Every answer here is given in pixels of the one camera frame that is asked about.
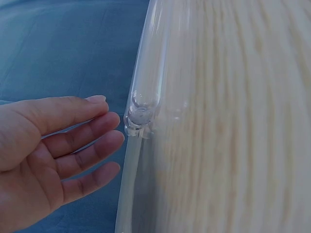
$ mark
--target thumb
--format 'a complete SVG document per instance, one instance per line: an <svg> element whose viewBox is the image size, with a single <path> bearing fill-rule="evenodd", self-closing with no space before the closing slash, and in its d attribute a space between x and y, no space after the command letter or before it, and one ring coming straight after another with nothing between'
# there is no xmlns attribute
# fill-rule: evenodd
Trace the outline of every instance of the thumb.
<svg viewBox="0 0 311 233"><path fill-rule="evenodd" d="M0 171L18 165L42 136L107 112L104 96L24 100L0 106Z"/></svg>

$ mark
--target knuckle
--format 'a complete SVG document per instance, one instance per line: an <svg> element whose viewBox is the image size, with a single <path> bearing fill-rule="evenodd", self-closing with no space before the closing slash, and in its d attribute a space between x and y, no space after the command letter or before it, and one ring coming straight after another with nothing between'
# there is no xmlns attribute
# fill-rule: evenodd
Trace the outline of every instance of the knuckle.
<svg viewBox="0 0 311 233"><path fill-rule="evenodd" d="M79 171L82 172L84 170L84 166L83 166L83 161L82 161L82 158L81 158L80 154L79 153L75 153L74 154L74 158L76 160L76 163L77 163Z"/></svg>

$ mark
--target finger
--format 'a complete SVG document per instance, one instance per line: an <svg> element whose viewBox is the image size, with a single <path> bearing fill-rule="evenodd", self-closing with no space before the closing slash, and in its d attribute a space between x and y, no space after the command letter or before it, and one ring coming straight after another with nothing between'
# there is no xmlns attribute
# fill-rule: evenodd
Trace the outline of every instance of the finger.
<svg viewBox="0 0 311 233"><path fill-rule="evenodd" d="M19 101L8 108L36 126L44 136L107 113L105 99L104 96L55 97Z"/></svg>
<svg viewBox="0 0 311 233"><path fill-rule="evenodd" d="M57 158L56 167L61 179L66 179L81 173L107 158L118 150L124 141L119 131L110 131L93 145L74 154Z"/></svg>
<svg viewBox="0 0 311 233"><path fill-rule="evenodd" d="M46 137L42 142L53 158L58 158L93 142L108 131L115 129L119 123L118 114L109 112L68 132Z"/></svg>
<svg viewBox="0 0 311 233"><path fill-rule="evenodd" d="M64 204L80 199L107 185L119 171L119 164L110 162L86 176L63 181Z"/></svg>

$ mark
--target blue bedsheet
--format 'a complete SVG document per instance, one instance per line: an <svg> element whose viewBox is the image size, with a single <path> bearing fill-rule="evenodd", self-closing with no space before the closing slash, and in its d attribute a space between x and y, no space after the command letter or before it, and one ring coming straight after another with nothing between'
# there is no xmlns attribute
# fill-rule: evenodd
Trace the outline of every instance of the blue bedsheet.
<svg viewBox="0 0 311 233"><path fill-rule="evenodd" d="M148 0L0 1L0 104L103 94L123 117ZM122 166L125 144L109 160ZM21 233L113 233L121 174Z"/></svg>

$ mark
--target clear plastic tube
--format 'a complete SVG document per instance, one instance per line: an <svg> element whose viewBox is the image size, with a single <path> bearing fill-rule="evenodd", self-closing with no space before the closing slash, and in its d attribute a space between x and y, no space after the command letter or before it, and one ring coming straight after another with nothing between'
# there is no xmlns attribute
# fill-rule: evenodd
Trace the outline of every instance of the clear plastic tube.
<svg viewBox="0 0 311 233"><path fill-rule="evenodd" d="M169 33L171 0L151 0L139 45L128 103L124 114L129 136L148 137L160 102Z"/></svg>

